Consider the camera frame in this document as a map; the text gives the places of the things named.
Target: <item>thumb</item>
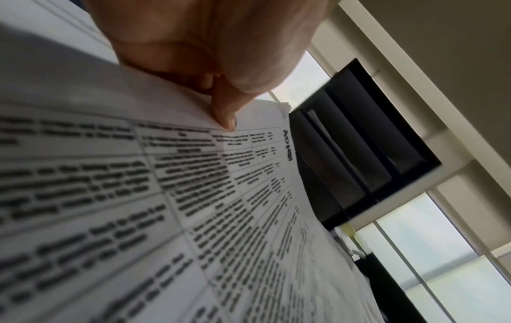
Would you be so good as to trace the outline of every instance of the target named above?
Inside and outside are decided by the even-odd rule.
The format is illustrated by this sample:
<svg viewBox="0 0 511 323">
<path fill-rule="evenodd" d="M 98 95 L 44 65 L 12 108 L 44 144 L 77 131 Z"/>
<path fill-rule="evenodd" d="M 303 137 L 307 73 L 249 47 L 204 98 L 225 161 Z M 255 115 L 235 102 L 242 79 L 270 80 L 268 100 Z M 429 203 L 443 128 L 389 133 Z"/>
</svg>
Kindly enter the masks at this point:
<svg viewBox="0 0 511 323">
<path fill-rule="evenodd" d="M 251 102 L 257 95 L 241 92 L 225 76 L 216 77 L 211 93 L 211 112 L 217 122 L 227 130 L 236 128 L 235 112 Z"/>
</svg>

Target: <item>white paper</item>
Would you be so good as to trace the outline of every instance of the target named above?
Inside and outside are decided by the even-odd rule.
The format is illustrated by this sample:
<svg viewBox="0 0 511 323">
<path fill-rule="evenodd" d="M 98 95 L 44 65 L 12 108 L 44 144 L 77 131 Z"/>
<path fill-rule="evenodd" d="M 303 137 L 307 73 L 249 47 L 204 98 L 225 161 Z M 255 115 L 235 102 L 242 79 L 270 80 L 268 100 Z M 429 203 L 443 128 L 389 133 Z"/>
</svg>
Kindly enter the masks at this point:
<svg viewBox="0 0 511 323">
<path fill-rule="evenodd" d="M 143 73 L 1 32 L 1 322 L 382 322 L 314 217 L 289 106 L 223 131 Z"/>
</svg>

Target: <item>glass pane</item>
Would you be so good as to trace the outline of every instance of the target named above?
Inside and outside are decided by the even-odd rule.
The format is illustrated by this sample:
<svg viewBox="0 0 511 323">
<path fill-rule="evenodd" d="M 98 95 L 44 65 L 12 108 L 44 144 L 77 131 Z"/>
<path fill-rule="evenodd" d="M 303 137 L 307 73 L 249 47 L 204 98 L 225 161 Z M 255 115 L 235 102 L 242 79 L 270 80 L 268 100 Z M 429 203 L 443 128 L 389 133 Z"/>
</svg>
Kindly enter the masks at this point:
<svg viewBox="0 0 511 323">
<path fill-rule="evenodd" d="M 406 295 L 428 323 L 452 323 L 424 286 L 410 288 Z"/>
<path fill-rule="evenodd" d="M 260 96 L 256 97 L 256 99 L 266 100 L 266 101 L 275 101 L 268 92 L 261 94 Z"/>
<path fill-rule="evenodd" d="M 305 52 L 293 72 L 272 92 L 280 102 L 288 102 L 294 109 L 329 80 L 316 60 Z"/>
<path fill-rule="evenodd" d="M 511 286 L 486 257 L 427 283 L 459 323 L 511 322 Z"/>
<path fill-rule="evenodd" d="M 426 194 L 384 216 L 378 223 L 425 280 L 477 258 Z"/>
<path fill-rule="evenodd" d="M 419 284 L 412 271 L 406 267 L 405 263 L 399 258 L 398 254 L 374 224 L 370 224 L 357 231 L 355 238 L 362 246 L 366 244 L 370 248 L 383 267 L 389 272 L 390 276 L 394 278 L 404 291 Z"/>
</svg>

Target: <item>hand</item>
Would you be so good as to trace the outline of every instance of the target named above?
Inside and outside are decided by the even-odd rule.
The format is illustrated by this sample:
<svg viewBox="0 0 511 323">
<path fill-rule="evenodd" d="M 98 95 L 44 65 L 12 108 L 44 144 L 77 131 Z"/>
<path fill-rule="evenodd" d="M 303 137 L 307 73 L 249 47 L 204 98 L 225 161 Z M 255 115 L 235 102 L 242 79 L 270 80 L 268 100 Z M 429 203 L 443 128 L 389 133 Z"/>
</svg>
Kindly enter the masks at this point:
<svg viewBox="0 0 511 323">
<path fill-rule="evenodd" d="M 119 62 L 211 95 L 226 129 L 279 85 L 310 44 L 327 0 L 86 0 Z"/>
</svg>

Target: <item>paper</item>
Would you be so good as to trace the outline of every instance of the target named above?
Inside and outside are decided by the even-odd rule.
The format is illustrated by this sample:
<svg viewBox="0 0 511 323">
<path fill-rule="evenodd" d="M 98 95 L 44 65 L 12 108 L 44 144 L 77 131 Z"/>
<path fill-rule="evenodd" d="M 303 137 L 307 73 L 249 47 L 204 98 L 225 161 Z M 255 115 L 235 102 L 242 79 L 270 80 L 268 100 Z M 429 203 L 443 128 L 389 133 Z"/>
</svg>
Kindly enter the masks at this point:
<svg viewBox="0 0 511 323">
<path fill-rule="evenodd" d="M 225 132 L 177 86 L 0 36 L 1 322 L 383 321 L 312 213 L 287 105 Z"/>
</svg>

